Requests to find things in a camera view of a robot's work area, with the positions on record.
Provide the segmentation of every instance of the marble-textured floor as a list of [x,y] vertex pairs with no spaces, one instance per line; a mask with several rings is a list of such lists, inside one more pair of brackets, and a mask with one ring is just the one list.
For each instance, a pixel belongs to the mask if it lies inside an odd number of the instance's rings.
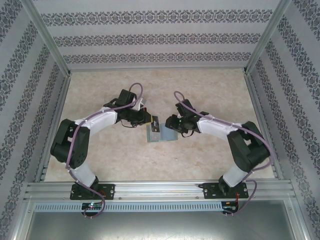
[[[77,120],[98,111],[134,82],[143,84],[150,114],[164,123],[177,114],[174,91],[193,107],[234,123],[257,123],[241,69],[132,70],[73,73],[61,119]],[[139,87],[133,91],[139,94]],[[125,128],[117,123],[92,136],[86,163],[100,181],[218,179],[233,164],[229,144],[195,133],[177,141],[147,142],[146,126]],[[274,178],[271,168],[252,178]],[[64,165],[51,157],[47,182],[72,181]]]

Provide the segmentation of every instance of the vented metal strip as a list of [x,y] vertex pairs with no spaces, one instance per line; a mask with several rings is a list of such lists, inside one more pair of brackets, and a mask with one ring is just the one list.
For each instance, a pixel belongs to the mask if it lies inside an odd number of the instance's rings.
[[[50,202],[36,203],[36,213],[72,213],[81,212],[81,202]],[[104,212],[207,212],[222,211],[220,201],[206,202],[108,202]]]

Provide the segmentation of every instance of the patterned wallpaper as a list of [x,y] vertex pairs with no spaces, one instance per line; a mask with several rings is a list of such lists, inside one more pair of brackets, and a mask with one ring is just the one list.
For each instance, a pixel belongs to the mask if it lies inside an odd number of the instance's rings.
[[0,1],[0,240],[35,179],[64,78],[21,3]]
[[279,0],[34,3],[69,68],[88,70],[244,67]]
[[251,73],[312,239],[320,239],[319,16],[319,2],[292,1]]

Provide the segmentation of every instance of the black mounting bracket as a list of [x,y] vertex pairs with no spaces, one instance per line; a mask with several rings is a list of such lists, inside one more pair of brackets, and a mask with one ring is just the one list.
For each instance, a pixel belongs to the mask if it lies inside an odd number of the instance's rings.
[[[113,200],[115,196],[114,184],[98,184],[97,192],[102,194],[105,200]],[[100,200],[98,195],[92,196],[91,192],[83,191],[83,187],[78,184],[73,184],[70,193],[71,200]]]
[[203,189],[204,199],[247,199],[249,197],[247,184],[241,182],[235,187],[232,188],[232,191],[224,195],[223,192],[219,189],[218,182],[205,182],[198,185],[199,188]]

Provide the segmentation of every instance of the enclosure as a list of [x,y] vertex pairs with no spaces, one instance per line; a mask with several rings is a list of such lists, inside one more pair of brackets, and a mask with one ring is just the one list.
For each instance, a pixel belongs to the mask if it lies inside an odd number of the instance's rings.
[[[319,4],[0,1],[0,238],[319,239]],[[234,164],[228,142],[148,142],[145,125],[121,123],[90,138],[86,159],[114,198],[97,219],[80,214],[86,201],[70,200],[73,179],[50,154],[59,124],[135,82],[160,123],[180,91],[199,112],[259,127],[275,159],[250,176],[239,215],[198,187]]]

